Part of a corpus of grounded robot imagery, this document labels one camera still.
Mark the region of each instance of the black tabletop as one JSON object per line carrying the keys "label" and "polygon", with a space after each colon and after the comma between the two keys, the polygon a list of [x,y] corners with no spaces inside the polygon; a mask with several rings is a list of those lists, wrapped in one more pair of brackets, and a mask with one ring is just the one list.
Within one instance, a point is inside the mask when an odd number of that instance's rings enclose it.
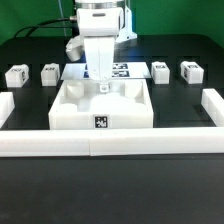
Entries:
{"label": "black tabletop", "polygon": [[[1,130],[48,130],[48,111],[60,88],[42,87],[47,63],[69,62],[64,38],[18,38],[0,47],[0,92],[12,91],[15,110]],[[116,46],[115,62],[166,62],[170,84],[147,84],[154,127],[215,126],[201,107],[204,88],[224,96],[224,50],[201,35],[140,36]],[[204,70],[188,85],[180,63]],[[30,80],[7,88],[4,73],[27,64]],[[224,223],[223,154],[1,158],[0,223]]]}

